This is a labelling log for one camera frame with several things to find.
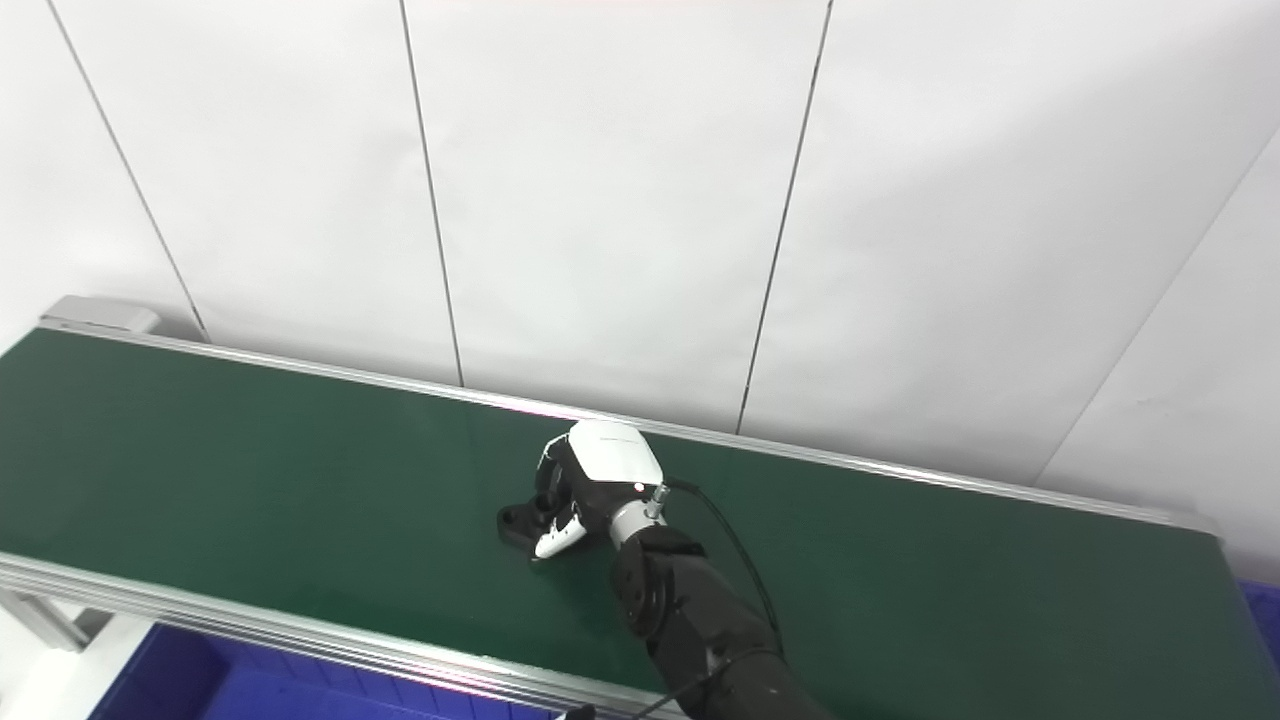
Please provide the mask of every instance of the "blue bin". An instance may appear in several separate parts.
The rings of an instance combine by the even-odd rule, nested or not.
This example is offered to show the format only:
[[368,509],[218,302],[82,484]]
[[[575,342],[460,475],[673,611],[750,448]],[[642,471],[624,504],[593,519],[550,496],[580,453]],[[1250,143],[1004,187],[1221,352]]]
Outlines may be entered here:
[[91,720],[550,720],[547,710],[156,625]]

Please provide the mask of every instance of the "white wall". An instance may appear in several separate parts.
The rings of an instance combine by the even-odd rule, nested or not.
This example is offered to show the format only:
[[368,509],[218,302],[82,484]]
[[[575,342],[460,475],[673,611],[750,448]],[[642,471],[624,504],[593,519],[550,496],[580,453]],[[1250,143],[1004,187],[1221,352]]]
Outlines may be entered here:
[[0,1],[0,347],[63,295],[132,300],[198,337],[49,9]]
[[[822,0],[54,5],[141,193],[49,8],[0,0],[0,346],[68,292],[193,305],[223,345],[1194,506],[1280,562],[1268,286],[1197,270],[1276,232],[1266,161],[1219,213],[1280,126],[1280,0],[835,0],[826,36]],[[1234,329],[1178,310],[1245,287]],[[1114,411],[1156,369],[1158,418]]]
[[1280,136],[1245,176],[1039,480],[1194,510],[1280,584]]

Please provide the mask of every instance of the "black plastic part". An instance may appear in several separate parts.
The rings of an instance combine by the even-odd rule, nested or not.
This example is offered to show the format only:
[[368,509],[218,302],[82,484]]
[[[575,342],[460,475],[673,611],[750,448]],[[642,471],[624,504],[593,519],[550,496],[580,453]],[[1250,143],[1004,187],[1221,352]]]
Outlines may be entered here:
[[564,720],[595,720],[595,706],[584,705],[582,707],[575,707],[563,715]]
[[534,552],[538,538],[547,532],[547,525],[538,521],[531,506],[532,501],[508,505],[498,511],[498,537],[527,553]]

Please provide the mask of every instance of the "metal leg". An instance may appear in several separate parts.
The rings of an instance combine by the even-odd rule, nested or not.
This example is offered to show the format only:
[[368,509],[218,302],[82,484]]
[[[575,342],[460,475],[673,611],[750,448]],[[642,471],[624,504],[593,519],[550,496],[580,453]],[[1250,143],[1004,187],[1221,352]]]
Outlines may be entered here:
[[0,589],[0,607],[49,647],[70,652],[84,650],[106,624],[104,620],[110,618],[96,610],[86,610],[77,620],[72,620],[47,598],[8,589]]

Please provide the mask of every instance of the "black cable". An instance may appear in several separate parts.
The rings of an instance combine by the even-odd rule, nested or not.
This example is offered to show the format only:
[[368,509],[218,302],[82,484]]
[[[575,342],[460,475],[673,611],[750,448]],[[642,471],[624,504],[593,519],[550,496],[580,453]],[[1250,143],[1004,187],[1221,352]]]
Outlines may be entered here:
[[764,589],[764,580],[760,579],[760,573],[756,571],[755,564],[751,562],[751,556],[748,555],[746,548],[742,547],[742,541],[737,539],[737,533],[735,533],[733,528],[728,524],[728,519],[724,518],[724,514],[719,511],[719,507],[712,502],[712,498],[703,492],[703,488],[695,486],[694,483],[672,477],[667,477],[664,482],[678,491],[687,492],[698,500],[701,500],[703,503],[707,505],[707,509],[712,511],[712,515],[716,515],[721,527],[724,528],[724,534],[727,534],[730,542],[733,543],[733,548],[737,550],[739,556],[742,559],[742,564],[746,565],[746,571],[751,575],[751,582],[755,583],[755,592],[759,593],[760,603],[764,605],[764,618],[769,621],[769,628],[773,629],[773,635],[778,643],[778,657],[785,659],[786,653],[782,650],[782,629],[778,628],[778,615],[773,611],[773,600],[769,598],[769,591]]
[[[671,478],[667,478],[667,484],[671,484]],[[778,655],[777,652],[774,652],[773,650],[767,648],[767,647],[749,647],[749,648],[744,650],[742,652],[740,652],[740,653],[732,656],[732,657],[730,657],[724,662],[721,662],[710,673],[703,673],[698,678],[695,678],[695,679],[685,683],[684,687],[676,688],[676,689],[671,691],[669,693],[662,696],[660,700],[658,700],[657,702],[654,702],[649,707],[645,707],[640,712],[636,712],[631,717],[627,717],[627,720],[640,720],[641,717],[648,716],[654,710],[658,710],[663,705],[667,705],[668,702],[676,700],[677,697],[685,694],[686,692],[689,692],[689,691],[696,688],[698,685],[700,685],[700,684],[710,680],[716,675],[719,675],[721,673],[728,670],[728,666],[732,665],[732,664],[735,664],[735,662],[737,662],[739,660],[742,660],[744,657],[749,656],[749,655],[759,655],[762,652],[767,652],[769,655]]]

